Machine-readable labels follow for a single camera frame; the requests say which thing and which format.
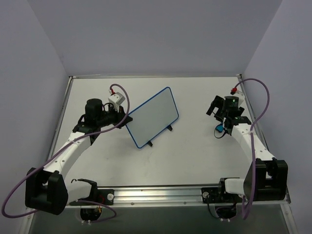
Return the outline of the blue framed whiteboard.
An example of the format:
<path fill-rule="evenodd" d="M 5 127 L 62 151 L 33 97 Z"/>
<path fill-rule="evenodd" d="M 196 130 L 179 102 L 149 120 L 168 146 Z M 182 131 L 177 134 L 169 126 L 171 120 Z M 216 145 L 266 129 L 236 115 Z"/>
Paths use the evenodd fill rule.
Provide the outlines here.
<path fill-rule="evenodd" d="M 129 113 L 133 121 L 126 128 L 137 148 L 148 145 L 164 130 L 169 130 L 179 118 L 179 112 L 170 87 L 165 87 Z"/>

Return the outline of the blue bone-shaped eraser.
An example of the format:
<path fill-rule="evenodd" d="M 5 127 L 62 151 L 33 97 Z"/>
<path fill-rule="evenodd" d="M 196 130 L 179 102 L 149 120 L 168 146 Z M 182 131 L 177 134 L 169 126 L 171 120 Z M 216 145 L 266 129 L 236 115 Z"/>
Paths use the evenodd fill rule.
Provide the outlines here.
<path fill-rule="evenodd" d="M 218 131 L 219 133 L 222 133 L 224 131 L 223 125 L 217 125 L 215 130 Z"/>

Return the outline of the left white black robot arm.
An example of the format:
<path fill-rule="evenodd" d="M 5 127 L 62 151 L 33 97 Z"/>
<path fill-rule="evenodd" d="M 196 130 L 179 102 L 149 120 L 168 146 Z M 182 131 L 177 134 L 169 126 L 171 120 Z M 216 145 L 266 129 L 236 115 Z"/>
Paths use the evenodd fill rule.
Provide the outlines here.
<path fill-rule="evenodd" d="M 91 147 L 104 131 L 103 127 L 122 128 L 132 121 L 129 110 L 122 107 L 125 98 L 116 94 L 107 103 L 87 100 L 85 113 L 79 118 L 66 143 L 40 168 L 31 168 L 26 177 L 25 205 L 28 208 L 59 215 L 72 202 L 94 204 L 98 185 L 88 179 L 64 180 L 77 159 Z"/>

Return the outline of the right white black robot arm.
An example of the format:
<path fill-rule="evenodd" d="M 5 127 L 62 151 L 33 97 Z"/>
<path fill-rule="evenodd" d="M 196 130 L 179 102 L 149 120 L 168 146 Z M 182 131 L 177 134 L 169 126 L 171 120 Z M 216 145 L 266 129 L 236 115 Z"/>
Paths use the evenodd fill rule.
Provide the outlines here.
<path fill-rule="evenodd" d="M 252 159 L 245 178 L 221 178 L 216 195 L 222 201 L 228 201 L 234 195 L 253 201 L 283 200 L 288 165 L 273 156 L 254 133 L 252 122 L 243 116 L 241 102 L 238 96 L 215 96 L 206 113 L 213 115 L 223 127 L 223 134 L 232 136 Z"/>

